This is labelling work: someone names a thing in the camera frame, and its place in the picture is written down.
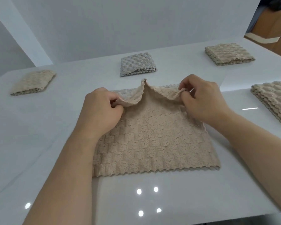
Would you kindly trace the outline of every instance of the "person's left hand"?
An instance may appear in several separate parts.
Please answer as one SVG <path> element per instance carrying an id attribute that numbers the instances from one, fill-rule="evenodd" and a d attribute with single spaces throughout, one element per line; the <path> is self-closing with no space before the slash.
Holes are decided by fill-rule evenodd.
<path id="1" fill-rule="evenodd" d="M 118 98 L 117 93 L 103 87 L 87 94 L 74 131 L 98 140 L 113 129 L 124 111 L 121 105 L 111 107 L 111 101 Z"/>

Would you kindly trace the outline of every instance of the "person's right arm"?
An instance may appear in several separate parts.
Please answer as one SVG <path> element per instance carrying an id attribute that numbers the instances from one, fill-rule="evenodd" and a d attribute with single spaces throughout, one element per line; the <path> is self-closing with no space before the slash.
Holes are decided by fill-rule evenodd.
<path id="1" fill-rule="evenodd" d="M 233 112 L 218 85 L 189 75 L 179 86 L 189 115 L 225 136 L 281 207 L 281 139 Z"/>

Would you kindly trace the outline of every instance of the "hand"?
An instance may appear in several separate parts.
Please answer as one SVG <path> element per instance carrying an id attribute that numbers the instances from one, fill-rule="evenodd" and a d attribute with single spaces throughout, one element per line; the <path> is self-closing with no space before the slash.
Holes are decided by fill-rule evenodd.
<path id="1" fill-rule="evenodd" d="M 232 112 L 215 82 L 205 81 L 191 74 L 181 81 L 179 90 L 182 88 L 186 88 L 181 99 L 187 113 L 202 122 L 213 126 Z"/>
<path id="2" fill-rule="evenodd" d="M 111 101 L 118 98 L 118 94 L 103 87 L 87 94 L 74 130 L 83 136 L 99 140 L 116 126 L 122 116 L 122 106 L 111 107 Z"/>

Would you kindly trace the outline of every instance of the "table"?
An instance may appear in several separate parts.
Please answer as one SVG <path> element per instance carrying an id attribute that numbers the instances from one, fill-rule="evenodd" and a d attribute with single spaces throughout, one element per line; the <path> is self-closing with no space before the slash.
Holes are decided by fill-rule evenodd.
<path id="1" fill-rule="evenodd" d="M 237 42 L 256 61 L 216 66 L 208 45 Z M 229 106 L 281 137 L 281 124 L 253 94 L 255 83 L 281 80 L 281 57 L 244 38 L 148 51 L 158 71 L 120 78 L 120 58 L 134 53 L 16 70 L 0 77 L 0 225 L 20 225 L 48 177 L 78 118 L 84 96 L 97 87 L 177 84 L 194 73 L 221 85 Z M 11 97 L 14 82 L 30 71 L 51 69 L 56 78 L 42 93 Z M 259 109 L 242 110 L 259 107 Z M 197 224 L 280 212 L 231 146 L 206 127 L 220 170 L 168 171 L 93 179 L 93 224 Z"/>

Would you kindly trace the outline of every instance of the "person's left arm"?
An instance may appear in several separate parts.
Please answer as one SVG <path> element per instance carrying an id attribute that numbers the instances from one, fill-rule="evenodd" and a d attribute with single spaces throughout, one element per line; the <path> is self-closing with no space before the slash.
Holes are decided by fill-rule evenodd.
<path id="1" fill-rule="evenodd" d="M 92 217 L 93 156 L 98 139 L 120 120 L 119 96 L 98 88 L 87 94 L 77 124 L 23 225 L 89 225 Z"/>

